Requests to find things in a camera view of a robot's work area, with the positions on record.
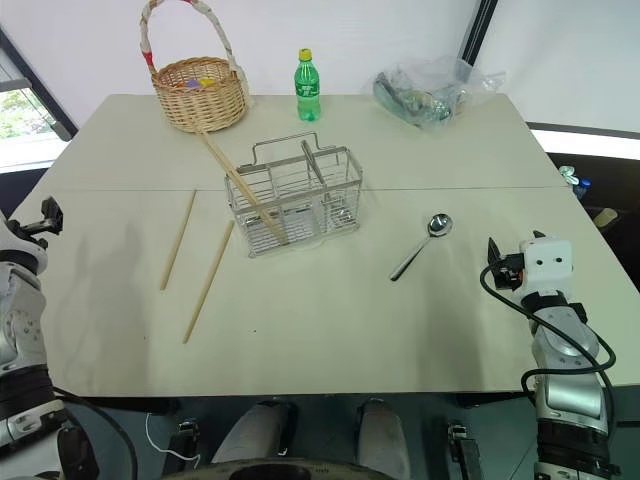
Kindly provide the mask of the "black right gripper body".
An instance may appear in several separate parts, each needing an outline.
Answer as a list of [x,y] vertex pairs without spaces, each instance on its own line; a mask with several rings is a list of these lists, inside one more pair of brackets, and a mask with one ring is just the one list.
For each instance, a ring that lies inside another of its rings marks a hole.
[[492,276],[497,290],[515,291],[523,283],[524,254],[498,255],[492,260]]

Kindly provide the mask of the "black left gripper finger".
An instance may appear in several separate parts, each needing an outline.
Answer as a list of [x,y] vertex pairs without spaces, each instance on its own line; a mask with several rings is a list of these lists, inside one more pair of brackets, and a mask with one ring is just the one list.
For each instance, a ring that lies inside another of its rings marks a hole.
[[52,196],[42,201],[41,213],[43,214],[42,230],[53,234],[60,234],[63,230],[64,214]]

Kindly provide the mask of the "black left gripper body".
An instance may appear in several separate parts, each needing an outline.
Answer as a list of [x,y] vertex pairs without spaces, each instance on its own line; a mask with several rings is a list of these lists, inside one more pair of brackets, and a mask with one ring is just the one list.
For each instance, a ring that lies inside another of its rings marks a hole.
[[21,225],[18,221],[8,221],[6,226],[11,233],[21,240],[29,241],[39,247],[48,246],[48,242],[45,239],[36,239],[35,235],[49,231],[49,221],[40,221],[29,225]]

